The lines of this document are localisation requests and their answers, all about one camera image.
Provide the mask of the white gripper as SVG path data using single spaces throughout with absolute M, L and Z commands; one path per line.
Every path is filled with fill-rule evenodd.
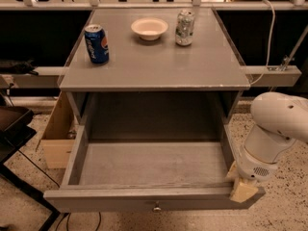
M 229 168 L 225 180 L 234 181 L 230 199 L 238 203 L 244 203 L 254 196 L 258 192 L 257 181 L 268 181 L 278 169 L 277 164 L 267 164 L 255 159 L 243 146 L 238 150 L 235 161 Z

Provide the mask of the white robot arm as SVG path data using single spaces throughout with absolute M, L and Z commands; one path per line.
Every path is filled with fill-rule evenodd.
M 234 182 L 232 201 L 243 203 L 258 192 L 257 182 L 268 181 L 278 161 L 296 141 L 308 142 L 308 99 L 265 92 L 251 103 L 254 125 L 244 143 L 233 150 L 234 162 L 226 175 Z

